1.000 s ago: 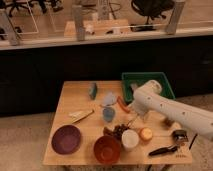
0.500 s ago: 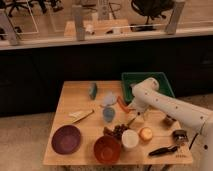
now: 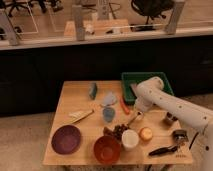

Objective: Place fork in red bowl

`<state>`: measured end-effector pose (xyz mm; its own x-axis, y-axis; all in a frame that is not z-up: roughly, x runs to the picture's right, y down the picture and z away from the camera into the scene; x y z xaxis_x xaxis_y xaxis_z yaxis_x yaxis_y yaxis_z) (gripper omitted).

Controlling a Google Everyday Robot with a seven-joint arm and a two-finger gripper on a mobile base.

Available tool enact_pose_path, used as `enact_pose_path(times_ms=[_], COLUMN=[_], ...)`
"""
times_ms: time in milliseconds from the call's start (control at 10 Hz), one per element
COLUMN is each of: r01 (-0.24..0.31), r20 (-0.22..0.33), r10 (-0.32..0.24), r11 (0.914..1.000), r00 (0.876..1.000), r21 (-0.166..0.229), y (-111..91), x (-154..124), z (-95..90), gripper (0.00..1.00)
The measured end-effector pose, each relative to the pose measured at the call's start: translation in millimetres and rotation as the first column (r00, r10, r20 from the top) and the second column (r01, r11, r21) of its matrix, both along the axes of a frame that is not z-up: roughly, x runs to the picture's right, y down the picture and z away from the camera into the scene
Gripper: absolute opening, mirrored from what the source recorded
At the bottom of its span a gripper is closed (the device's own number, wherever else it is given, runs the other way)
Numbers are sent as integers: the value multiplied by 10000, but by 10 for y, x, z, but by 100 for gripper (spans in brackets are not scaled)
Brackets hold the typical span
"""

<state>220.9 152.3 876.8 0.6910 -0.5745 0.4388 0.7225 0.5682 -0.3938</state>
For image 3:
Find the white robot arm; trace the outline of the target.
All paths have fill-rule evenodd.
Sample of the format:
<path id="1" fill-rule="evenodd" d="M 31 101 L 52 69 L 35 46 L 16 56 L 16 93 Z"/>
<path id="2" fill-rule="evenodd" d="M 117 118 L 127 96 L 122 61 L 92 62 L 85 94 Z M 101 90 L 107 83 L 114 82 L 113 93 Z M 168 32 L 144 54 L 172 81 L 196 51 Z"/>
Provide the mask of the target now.
<path id="1" fill-rule="evenodd" d="M 201 171 L 213 171 L 213 110 L 169 95 L 163 88 L 164 82 L 160 77 L 139 83 L 135 107 L 145 113 L 157 105 L 204 135 L 207 140 Z"/>

